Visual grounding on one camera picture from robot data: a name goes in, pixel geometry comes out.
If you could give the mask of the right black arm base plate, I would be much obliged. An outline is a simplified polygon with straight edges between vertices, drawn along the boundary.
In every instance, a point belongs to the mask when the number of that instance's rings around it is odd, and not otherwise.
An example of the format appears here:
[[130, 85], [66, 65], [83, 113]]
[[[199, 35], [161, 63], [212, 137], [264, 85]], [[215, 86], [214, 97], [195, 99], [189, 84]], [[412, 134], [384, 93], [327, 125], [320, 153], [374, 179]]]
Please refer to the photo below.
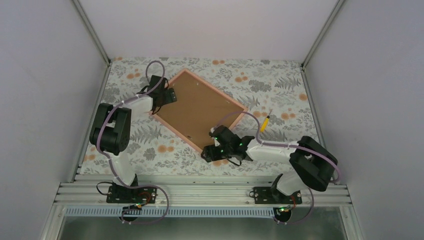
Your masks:
[[249, 192], [249, 197], [254, 199], [257, 205], [271, 204], [302, 204], [302, 195], [296, 191], [292, 195], [284, 195], [276, 189], [268, 186], [256, 186]]

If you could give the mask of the aluminium mounting rail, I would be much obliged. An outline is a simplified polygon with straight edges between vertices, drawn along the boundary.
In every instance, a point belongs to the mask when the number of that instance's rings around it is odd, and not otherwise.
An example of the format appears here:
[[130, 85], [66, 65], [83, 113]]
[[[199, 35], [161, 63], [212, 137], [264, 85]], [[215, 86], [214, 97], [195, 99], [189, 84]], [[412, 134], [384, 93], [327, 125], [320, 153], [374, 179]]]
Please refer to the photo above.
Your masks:
[[[158, 207], [165, 207], [167, 200], [172, 207], [253, 207], [259, 195], [254, 187], [264, 183], [250, 182], [184, 182], [160, 183], [161, 190], [156, 190], [151, 202]], [[107, 184], [95, 182], [74, 182], [60, 184], [54, 198], [55, 204], [101, 205], [106, 204]], [[288, 204], [297, 207], [348, 207], [352, 200], [348, 188], [344, 185], [329, 186], [325, 192], [301, 190], [288, 198]]]

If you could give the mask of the pink wooden photo frame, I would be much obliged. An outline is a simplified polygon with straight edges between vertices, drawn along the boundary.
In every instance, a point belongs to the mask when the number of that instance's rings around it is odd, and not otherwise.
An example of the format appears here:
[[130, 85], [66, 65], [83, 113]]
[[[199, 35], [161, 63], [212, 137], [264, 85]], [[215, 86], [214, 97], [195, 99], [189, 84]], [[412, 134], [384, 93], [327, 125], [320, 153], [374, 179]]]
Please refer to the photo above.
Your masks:
[[176, 102], [164, 105], [153, 117], [199, 153], [213, 144], [212, 127], [232, 129], [248, 109], [186, 68], [171, 78], [169, 86]]

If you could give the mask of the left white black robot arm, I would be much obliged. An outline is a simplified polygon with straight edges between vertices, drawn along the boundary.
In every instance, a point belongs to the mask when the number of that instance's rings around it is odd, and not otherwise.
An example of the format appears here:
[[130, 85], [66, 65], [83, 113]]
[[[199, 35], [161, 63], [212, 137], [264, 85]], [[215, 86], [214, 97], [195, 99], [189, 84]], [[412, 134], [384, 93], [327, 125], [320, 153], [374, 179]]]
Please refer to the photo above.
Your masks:
[[89, 141], [105, 156], [113, 174], [107, 197], [134, 202], [139, 197], [138, 178], [126, 151], [131, 137], [131, 124], [137, 117], [154, 115], [177, 97], [169, 81], [152, 75], [149, 84], [136, 96], [117, 105], [101, 103], [97, 107]]

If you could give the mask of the yellow handled screwdriver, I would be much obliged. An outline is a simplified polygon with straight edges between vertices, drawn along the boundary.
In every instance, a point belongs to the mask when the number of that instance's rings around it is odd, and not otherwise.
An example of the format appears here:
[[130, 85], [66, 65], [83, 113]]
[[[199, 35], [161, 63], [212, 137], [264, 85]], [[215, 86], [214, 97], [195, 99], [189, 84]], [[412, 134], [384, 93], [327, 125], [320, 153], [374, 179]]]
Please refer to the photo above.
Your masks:
[[272, 114], [272, 110], [269, 111], [269, 113], [267, 114], [267, 116], [265, 117], [261, 127], [260, 127], [260, 132], [263, 133], [265, 131], [265, 129], [267, 128], [270, 118], [271, 118], [271, 114]]

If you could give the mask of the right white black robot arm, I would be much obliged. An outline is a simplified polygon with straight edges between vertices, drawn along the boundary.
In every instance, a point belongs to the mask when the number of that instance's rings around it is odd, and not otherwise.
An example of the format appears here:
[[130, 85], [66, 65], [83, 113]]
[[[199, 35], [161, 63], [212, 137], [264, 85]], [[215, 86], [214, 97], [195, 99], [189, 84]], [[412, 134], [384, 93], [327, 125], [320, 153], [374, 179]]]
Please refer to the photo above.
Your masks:
[[205, 146], [201, 152], [208, 163], [226, 159], [236, 166], [242, 161], [291, 165], [292, 169], [279, 174], [270, 187], [271, 198], [278, 204], [300, 190], [326, 191], [338, 170], [338, 160], [309, 136], [294, 142], [264, 141], [257, 136], [239, 137], [223, 125], [214, 128], [209, 136], [214, 144]]

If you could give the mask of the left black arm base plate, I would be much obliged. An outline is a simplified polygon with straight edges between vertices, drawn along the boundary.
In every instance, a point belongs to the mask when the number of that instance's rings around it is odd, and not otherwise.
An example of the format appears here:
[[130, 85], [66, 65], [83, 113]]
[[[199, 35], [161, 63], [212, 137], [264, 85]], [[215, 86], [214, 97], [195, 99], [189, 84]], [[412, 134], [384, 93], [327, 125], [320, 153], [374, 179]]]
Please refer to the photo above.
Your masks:
[[157, 196], [156, 187], [130, 189], [120, 185], [109, 187], [106, 202], [109, 204], [154, 204]]

